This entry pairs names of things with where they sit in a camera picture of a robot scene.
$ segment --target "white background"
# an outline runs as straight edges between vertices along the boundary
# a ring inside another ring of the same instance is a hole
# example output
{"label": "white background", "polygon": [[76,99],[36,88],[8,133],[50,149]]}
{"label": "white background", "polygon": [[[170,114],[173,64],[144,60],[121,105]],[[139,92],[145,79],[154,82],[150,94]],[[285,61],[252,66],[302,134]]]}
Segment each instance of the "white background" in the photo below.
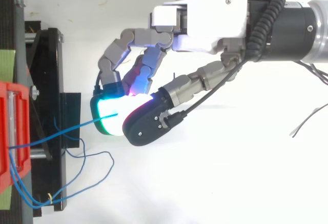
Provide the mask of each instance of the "white background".
{"label": "white background", "polygon": [[[82,93],[81,122],[91,120],[89,101],[105,48],[123,29],[147,27],[153,7],[167,1],[172,0],[28,0],[26,20],[41,20],[65,35],[64,89]],[[121,74],[139,53],[133,51]],[[189,73],[217,59],[171,52],[151,92],[173,72]],[[110,177],[70,199],[63,212],[43,208],[35,223],[328,223],[328,109],[295,139],[289,137],[327,102],[328,88],[296,64],[248,63],[233,82],[148,146],[84,127],[80,134],[88,153],[109,150],[115,158]],[[81,163],[67,156],[68,180]],[[97,182],[111,163],[107,155],[88,158],[68,194]]]}

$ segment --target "robotic arm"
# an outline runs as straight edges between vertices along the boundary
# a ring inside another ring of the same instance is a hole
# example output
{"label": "robotic arm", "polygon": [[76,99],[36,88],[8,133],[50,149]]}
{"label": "robotic arm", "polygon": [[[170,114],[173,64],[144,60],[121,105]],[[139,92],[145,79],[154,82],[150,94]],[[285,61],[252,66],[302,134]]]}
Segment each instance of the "robotic arm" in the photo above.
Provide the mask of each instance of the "robotic arm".
{"label": "robotic arm", "polygon": [[[131,144],[153,142],[179,124],[226,81],[235,78],[248,61],[288,60],[304,63],[328,60],[328,1],[308,4],[285,0],[176,0],[154,8],[148,29],[126,29],[98,62],[102,91],[114,98],[147,94],[161,61],[170,49],[178,52],[221,53],[221,61],[181,75],[152,94],[125,119],[123,132]],[[147,47],[121,80],[116,71],[130,47]],[[211,90],[185,111],[169,110]]]}

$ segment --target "black metal frame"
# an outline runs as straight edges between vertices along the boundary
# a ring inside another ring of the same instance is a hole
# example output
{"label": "black metal frame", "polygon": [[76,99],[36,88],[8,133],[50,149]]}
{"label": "black metal frame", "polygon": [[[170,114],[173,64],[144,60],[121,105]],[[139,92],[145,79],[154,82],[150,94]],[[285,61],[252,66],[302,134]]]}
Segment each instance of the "black metal frame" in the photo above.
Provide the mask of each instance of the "black metal frame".
{"label": "black metal frame", "polygon": [[[54,118],[61,130],[79,124],[80,120],[80,93],[64,93],[60,35],[61,32],[55,28],[39,30],[33,44],[27,44],[26,47],[30,74],[34,85],[40,92],[39,97],[33,101],[38,118],[34,128],[41,126],[44,136],[57,132]],[[70,132],[69,135],[79,138],[79,129]],[[42,133],[31,131],[31,141],[41,138],[43,138]],[[51,158],[32,160],[32,193],[33,197],[40,202],[47,201],[48,193],[54,195],[66,184],[66,160],[63,156],[65,148],[79,147],[79,141],[68,141],[62,136],[47,143]],[[56,199],[66,196],[65,189]],[[66,205],[66,200],[55,203],[54,211],[62,211]],[[33,214],[34,217],[41,216],[41,209],[34,210]]]}
{"label": "black metal frame", "polygon": [[[61,33],[58,29],[40,30],[40,22],[24,24],[24,8],[17,0],[0,0],[0,49],[15,50],[14,83],[31,88],[35,85],[40,95],[30,99],[30,137],[36,141],[56,133],[54,117],[60,129],[80,122],[80,93],[64,93]],[[25,32],[37,32],[34,42],[25,45]],[[68,133],[79,137],[79,129]],[[57,137],[39,148],[46,158],[33,159],[32,170],[22,180],[33,197],[41,202],[48,200],[66,184],[65,148],[78,148],[79,141]],[[66,196],[62,191],[56,199]],[[66,201],[54,204],[54,211],[61,211]],[[12,188],[11,208],[0,210],[0,223],[33,224],[33,216],[41,216],[41,209],[32,210]]]}

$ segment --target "blue wire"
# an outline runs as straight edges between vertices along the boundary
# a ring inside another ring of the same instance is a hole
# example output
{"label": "blue wire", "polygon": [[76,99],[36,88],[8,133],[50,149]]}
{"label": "blue wire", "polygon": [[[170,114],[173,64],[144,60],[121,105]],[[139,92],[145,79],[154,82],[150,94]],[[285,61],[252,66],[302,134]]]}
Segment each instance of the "blue wire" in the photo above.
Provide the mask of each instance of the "blue wire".
{"label": "blue wire", "polygon": [[[57,127],[56,117],[53,117],[53,119],[54,119],[54,125],[55,125],[56,130],[57,130],[58,132],[60,132],[60,129]],[[66,138],[68,138],[68,139],[71,139],[71,140],[81,140],[82,142],[84,142],[83,139],[81,139],[81,138],[73,138],[73,137],[71,137],[71,136],[69,136],[69,135],[67,135],[67,134],[62,134],[62,136],[66,137]],[[65,149],[65,151],[66,151],[71,157],[74,157],[74,158],[83,158],[83,157],[84,157],[84,156],[74,156],[74,155],[72,155],[67,149]],[[95,154],[86,155],[85,157],[88,157],[88,156],[97,156],[97,155],[101,155],[101,154],[104,154],[104,153],[110,154],[109,151],[102,151],[102,152],[98,152],[98,153],[95,153]]]}
{"label": "blue wire", "polygon": [[[84,143],[83,141],[83,153],[84,155],[86,154],[86,144]],[[18,181],[19,183],[22,185],[22,188],[23,190],[27,193],[27,195],[29,196],[29,198],[34,201],[36,204],[39,204],[39,207],[43,207],[43,206],[46,206],[46,205],[49,205],[50,204],[50,200],[45,202],[45,203],[39,203],[37,202],[32,196],[30,193],[28,193],[28,190],[26,189],[25,185],[23,184],[22,182],[22,179],[20,178],[18,172],[17,172],[17,169],[16,169],[16,166],[14,165],[14,160],[13,160],[13,156],[11,154],[11,152],[9,152],[9,157],[10,157],[10,160],[11,160],[11,163],[12,163],[12,167],[13,167],[13,170],[15,171],[15,174],[16,174],[16,177],[18,178]],[[87,157],[84,157],[85,159],[83,160],[83,164],[82,164],[82,167],[80,169],[80,171],[78,172],[78,174],[70,181],[68,182],[65,186],[63,186],[62,188],[60,188],[53,196],[52,198],[54,199],[59,193],[61,193],[67,186],[69,186],[71,183],[73,183],[73,181],[75,181],[80,175],[81,175],[81,172],[86,164],[86,159]]]}
{"label": "blue wire", "polygon": [[[59,133],[62,133],[62,132],[64,132],[64,131],[67,130],[67,129],[65,129],[65,130],[63,130],[63,131],[60,131],[59,128],[57,127],[57,125],[56,125],[56,119],[55,119],[55,118],[54,118],[54,125],[55,125],[55,128],[59,131]],[[86,191],[86,190],[88,190],[88,189],[90,189],[90,188],[93,188],[93,187],[99,185],[101,182],[103,182],[103,181],[108,177],[108,175],[109,175],[110,172],[112,171],[112,169],[113,169],[113,167],[114,167],[114,164],[115,164],[115,160],[114,160],[114,158],[112,157],[112,155],[111,155],[111,153],[110,153],[109,151],[102,151],[102,152],[99,152],[99,153],[95,153],[95,154],[91,154],[91,155],[86,155],[86,152],[85,152],[85,142],[83,141],[83,139],[81,139],[81,138],[73,138],[73,137],[71,137],[71,136],[69,136],[69,135],[66,135],[66,134],[64,134],[64,133],[63,133],[63,134],[59,134],[59,135],[63,135],[63,136],[65,136],[65,137],[69,138],[69,139],[73,139],[73,140],[81,140],[81,141],[82,141],[82,143],[83,143],[83,145],[84,145],[84,147],[83,147],[83,149],[84,149],[84,155],[83,155],[83,156],[74,156],[74,155],[72,155],[67,149],[66,149],[66,151],[68,152],[68,154],[69,154],[70,156],[72,156],[72,157],[74,157],[74,158],[82,158],[82,157],[83,157],[83,158],[84,158],[84,162],[83,162],[83,165],[82,165],[82,167],[81,167],[81,169],[80,169],[80,172],[74,177],[74,179],[71,180],[71,181],[70,181],[68,184],[66,184],[64,187],[62,187],[62,188],[61,188],[61,189],[60,189],[60,190],[59,190],[59,191],[53,196],[53,198],[55,198],[55,197],[56,197],[56,196],[57,196],[57,195],[58,195],[58,194],[59,194],[64,188],[66,188],[69,184],[71,184],[74,180],[77,179],[77,177],[81,174],[81,172],[82,172],[82,170],[83,170],[83,168],[84,168],[85,161],[86,161],[86,158],[87,158],[88,156],[94,156],[94,155],[100,155],[100,154],[103,154],[103,153],[108,153],[108,154],[110,155],[112,161],[113,161],[113,164],[112,164],[111,168],[109,169],[108,173],[106,174],[106,176],[105,176],[103,179],[101,179],[99,182],[97,182],[96,184],[93,184],[93,185],[91,185],[91,186],[89,186],[89,187],[87,187],[87,188],[84,188],[84,189],[82,189],[82,190],[80,190],[80,191],[78,191],[78,192],[76,192],[76,193],[74,193],[74,194],[72,194],[72,195],[70,195],[70,196],[67,196],[67,197],[64,197],[64,198],[61,198],[61,199],[58,199],[58,200],[53,200],[52,203],[62,202],[62,201],[64,201],[64,200],[66,200],[66,199],[69,199],[69,198],[71,198],[71,197],[73,197],[73,196],[76,196],[76,195],[79,194],[79,193],[82,193],[82,192],[84,192],[84,191]],[[19,176],[19,174],[18,174],[18,172],[17,172],[16,167],[14,166],[14,160],[13,160],[13,157],[12,157],[11,152],[9,152],[9,155],[10,155],[10,159],[11,159],[11,163],[12,163],[12,166],[10,167],[11,177],[13,178],[14,185],[15,185],[17,191],[20,193],[20,195],[22,196],[22,198],[23,198],[23,200],[26,202],[26,204],[27,204],[29,207],[33,208],[33,209],[39,209],[39,208],[41,208],[41,207],[43,207],[43,206],[49,205],[49,204],[50,204],[50,200],[47,201],[47,202],[45,202],[45,203],[41,203],[41,204],[40,204],[40,202],[36,201],[36,200],[31,196],[31,194],[29,194],[29,192],[27,191],[27,189],[26,189],[26,187],[25,187],[25,185],[24,185],[22,179],[20,178],[20,176]],[[19,183],[22,185],[23,190],[27,193],[27,195],[29,196],[29,198],[30,198],[34,203],[36,203],[36,204],[40,204],[39,206],[33,206],[33,205],[31,205],[31,204],[29,203],[29,201],[27,200],[26,196],[25,196],[24,193],[21,191],[21,189],[19,188],[19,186],[18,186],[18,184],[17,184],[17,182],[16,182],[16,180],[15,180],[15,175],[14,175],[13,170],[15,171],[16,177],[17,177]]]}
{"label": "blue wire", "polygon": [[49,136],[49,137],[46,137],[46,138],[40,139],[40,140],[35,141],[35,142],[32,142],[32,143],[30,143],[30,144],[27,144],[27,145],[21,145],[21,146],[11,146],[11,147],[9,147],[9,149],[18,149],[18,148],[24,148],[24,147],[29,147],[29,146],[39,145],[39,144],[42,144],[43,142],[46,142],[46,141],[48,141],[48,140],[50,140],[50,139],[53,139],[53,138],[55,138],[55,137],[57,137],[57,136],[60,136],[60,135],[64,134],[64,133],[70,132],[70,131],[72,131],[72,130],[78,129],[78,128],[80,128],[80,127],[86,126],[86,125],[91,124],[91,123],[95,123],[95,122],[97,122],[97,121],[100,121],[101,119],[105,119],[105,118],[109,118],[109,117],[113,117],[113,116],[117,116],[117,114],[104,116],[104,117],[102,117],[102,118],[97,118],[97,119],[94,119],[94,120],[88,121],[88,122],[86,122],[86,123],[82,123],[82,124],[79,124],[79,125],[73,126],[73,127],[71,127],[71,128],[64,129],[64,130],[62,130],[62,131],[60,131],[60,132],[58,132],[58,133],[55,133],[55,134],[53,134],[53,135],[51,135],[51,136]]}
{"label": "blue wire", "polygon": [[14,175],[14,172],[13,172],[13,169],[12,169],[12,166],[10,166],[10,174],[11,174],[11,177],[12,177],[12,180],[14,182],[14,185],[15,185],[15,188],[16,190],[19,192],[19,194],[22,196],[23,200],[25,201],[25,203],[33,208],[33,209],[39,209],[40,207],[39,206],[33,206],[32,204],[30,204],[30,202],[27,200],[26,196],[24,195],[24,193],[21,191],[21,189],[19,188],[19,185],[17,184],[17,181],[15,179],[15,175]]}
{"label": "blue wire", "polygon": [[29,199],[32,200],[34,203],[36,203],[37,205],[42,205],[43,203],[42,203],[42,202],[38,202],[38,201],[36,201],[36,200],[31,196],[31,194],[29,193],[29,191],[26,189],[26,187],[25,187],[25,185],[24,185],[22,179],[20,178],[20,176],[19,176],[19,174],[18,174],[18,171],[17,171],[17,169],[16,169],[16,166],[14,165],[14,158],[13,158],[11,152],[9,152],[9,158],[10,158],[10,164],[11,164],[11,166],[10,166],[10,170],[13,170],[13,171],[14,171],[14,173],[15,173],[15,175],[16,175],[16,178],[18,179],[19,184],[21,185],[23,191],[26,193],[26,195],[29,197]]}

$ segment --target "metal rod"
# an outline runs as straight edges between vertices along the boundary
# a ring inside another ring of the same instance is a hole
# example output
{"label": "metal rod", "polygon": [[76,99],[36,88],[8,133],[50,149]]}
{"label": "metal rod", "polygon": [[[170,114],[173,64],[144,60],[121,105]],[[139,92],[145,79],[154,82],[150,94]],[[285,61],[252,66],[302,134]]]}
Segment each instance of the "metal rod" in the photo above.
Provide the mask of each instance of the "metal rod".
{"label": "metal rod", "polygon": [[34,42],[36,33],[26,33],[25,34],[25,43],[32,44]]}
{"label": "metal rod", "polygon": [[44,149],[31,149],[31,159],[47,158]]}

